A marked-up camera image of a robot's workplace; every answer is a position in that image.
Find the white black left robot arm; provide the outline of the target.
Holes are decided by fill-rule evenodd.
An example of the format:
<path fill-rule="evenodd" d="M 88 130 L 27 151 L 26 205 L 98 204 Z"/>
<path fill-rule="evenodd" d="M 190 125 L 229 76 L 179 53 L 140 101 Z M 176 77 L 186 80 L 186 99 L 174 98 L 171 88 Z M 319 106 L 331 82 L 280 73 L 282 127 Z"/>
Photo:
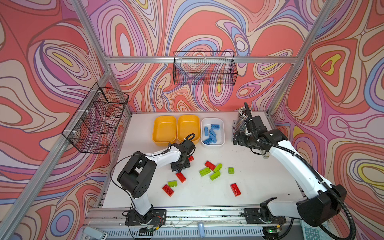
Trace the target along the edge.
<path fill-rule="evenodd" d="M 117 181 L 128 192 L 136 214 L 145 217 L 153 209 L 147 190 L 155 171 L 170 165 L 173 172 L 180 173 L 191 166 L 190 157 L 195 149 L 195 144 L 185 139 L 180 144 L 168 144 L 166 149 L 154 153 L 133 153 L 119 173 Z"/>

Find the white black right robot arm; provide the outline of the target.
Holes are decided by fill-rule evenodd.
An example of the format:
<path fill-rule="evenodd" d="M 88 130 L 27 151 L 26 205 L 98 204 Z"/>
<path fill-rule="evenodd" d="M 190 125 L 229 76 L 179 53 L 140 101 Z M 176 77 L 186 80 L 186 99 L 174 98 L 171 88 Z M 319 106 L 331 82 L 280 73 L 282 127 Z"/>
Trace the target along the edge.
<path fill-rule="evenodd" d="M 236 132 L 233 144 L 257 150 L 256 155 L 270 154 L 276 158 L 295 179 L 304 197 L 293 201 L 279 201 L 271 197 L 260 203 L 256 213 L 245 209 L 245 216 L 269 224 L 279 217 L 302 220 L 313 228 L 322 229 L 334 240 L 339 237 L 324 227 L 324 223 L 343 211 L 349 224 L 347 240 L 355 239 L 357 228 L 352 214 L 344 203 L 347 190 L 342 185 L 334 185 L 293 147 L 288 138 L 278 129 L 268 130 L 261 117 L 248 115 L 245 119 L 247 131 Z"/>

